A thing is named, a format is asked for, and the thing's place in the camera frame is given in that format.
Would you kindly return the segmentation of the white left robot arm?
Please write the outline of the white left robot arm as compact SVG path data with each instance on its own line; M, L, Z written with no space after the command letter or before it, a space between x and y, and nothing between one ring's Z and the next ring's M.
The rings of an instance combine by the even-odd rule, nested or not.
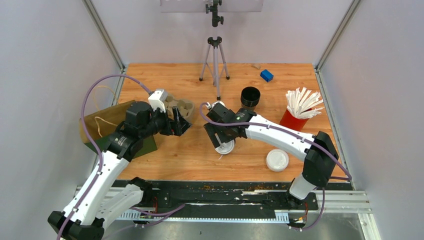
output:
M179 109L172 108L173 118L166 111L153 109L144 101L135 101L126 110L125 119L115 129L99 162L73 200L62 210L53 211L47 221L65 240L100 240L107 227L123 212L139 204L153 201L153 185L139 177L107 202L104 197L120 173L143 148L144 140L157 133L182 136L192 124Z

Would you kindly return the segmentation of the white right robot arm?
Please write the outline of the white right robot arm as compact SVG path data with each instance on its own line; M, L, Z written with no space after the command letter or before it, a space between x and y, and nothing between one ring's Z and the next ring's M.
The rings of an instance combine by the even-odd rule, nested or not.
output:
M313 135L296 131L269 121L252 110L241 108L233 112L220 101L204 102L200 106L208 110L202 115L207 121L204 128L219 154L229 154L235 147L235 139L245 138L270 144L303 162L301 174L292 181L285 195L290 208L298 209L311 191L327 186L339 162L327 133L319 131Z

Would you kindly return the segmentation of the brown coffee cup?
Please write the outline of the brown coffee cup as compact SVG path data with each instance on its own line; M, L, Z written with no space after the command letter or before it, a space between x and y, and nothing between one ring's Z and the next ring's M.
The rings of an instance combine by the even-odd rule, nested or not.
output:
M228 155L231 151L217 151L220 155Z

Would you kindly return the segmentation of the white single cup lid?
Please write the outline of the white single cup lid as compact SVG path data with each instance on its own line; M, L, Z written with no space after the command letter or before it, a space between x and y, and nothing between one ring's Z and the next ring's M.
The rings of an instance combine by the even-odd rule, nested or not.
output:
M218 140L218 143L220 144L218 147L215 148L216 152L232 152L235 148L235 140L231 140L229 142L221 142Z

